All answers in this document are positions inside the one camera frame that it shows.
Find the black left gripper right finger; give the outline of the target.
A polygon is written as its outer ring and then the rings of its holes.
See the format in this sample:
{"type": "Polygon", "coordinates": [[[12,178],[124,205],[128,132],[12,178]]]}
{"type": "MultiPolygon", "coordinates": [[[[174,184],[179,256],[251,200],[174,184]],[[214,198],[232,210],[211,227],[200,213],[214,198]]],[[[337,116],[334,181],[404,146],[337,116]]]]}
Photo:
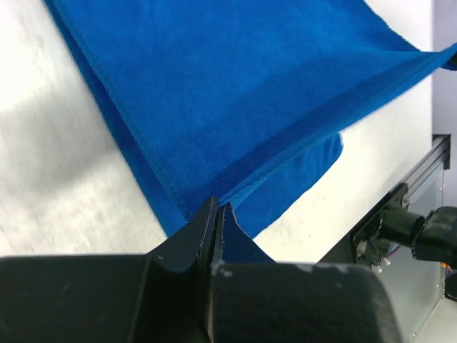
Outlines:
{"type": "Polygon", "coordinates": [[[231,204],[211,202],[210,266],[229,264],[275,264],[241,228],[231,204]]]}

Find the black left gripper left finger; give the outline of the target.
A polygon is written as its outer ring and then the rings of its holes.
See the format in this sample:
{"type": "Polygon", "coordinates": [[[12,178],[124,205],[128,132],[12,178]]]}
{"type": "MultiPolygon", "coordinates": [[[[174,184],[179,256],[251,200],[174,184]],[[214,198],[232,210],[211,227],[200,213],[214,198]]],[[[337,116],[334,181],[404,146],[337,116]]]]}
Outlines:
{"type": "Polygon", "coordinates": [[[146,255],[143,342],[209,342],[217,201],[204,201],[177,233],[146,255]]]}

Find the blue towels pile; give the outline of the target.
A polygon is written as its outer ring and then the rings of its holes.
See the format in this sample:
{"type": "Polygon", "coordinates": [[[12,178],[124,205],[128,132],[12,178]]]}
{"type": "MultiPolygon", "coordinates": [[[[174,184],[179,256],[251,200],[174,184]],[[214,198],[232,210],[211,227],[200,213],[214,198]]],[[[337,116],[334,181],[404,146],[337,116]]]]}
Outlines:
{"type": "Polygon", "coordinates": [[[339,158],[340,132],[438,68],[364,1],[48,1],[167,235],[209,197],[251,237],[339,158]]]}

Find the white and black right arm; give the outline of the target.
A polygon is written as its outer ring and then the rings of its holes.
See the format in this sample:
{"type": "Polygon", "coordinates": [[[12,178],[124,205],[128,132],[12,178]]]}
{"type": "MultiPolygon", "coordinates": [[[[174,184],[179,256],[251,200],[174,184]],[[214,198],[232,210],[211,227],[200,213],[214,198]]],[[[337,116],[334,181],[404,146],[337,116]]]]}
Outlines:
{"type": "Polygon", "coordinates": [[[428,216],[389,207],[381,217],[379,237],[411,249],[414,259],[456,268],[456,208],[439,207],[428,216]]]}

